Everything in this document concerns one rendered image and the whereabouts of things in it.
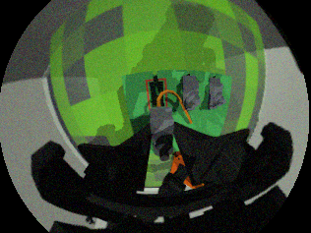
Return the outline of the green flat plate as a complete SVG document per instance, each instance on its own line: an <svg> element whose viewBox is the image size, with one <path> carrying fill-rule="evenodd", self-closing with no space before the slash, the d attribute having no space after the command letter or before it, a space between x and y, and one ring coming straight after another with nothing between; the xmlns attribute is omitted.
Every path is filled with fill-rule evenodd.
<svg viewBox="0 0 311 233"><path fill-rule="evenodd" d="M160 105L171 107L171 117L175 123L211 137L219 136L222 132L231 97L232 77L212 72L166 69L156 71L156 75L153 75L153 72L141 72L121 78L133 135L141 131L145 125L151 124L149 108L156 108L158 105L156 98L165 89L174 89L179 93L180 100L192 121L191 124L178 97L172 93L165 93L160 98Z"/></svg>

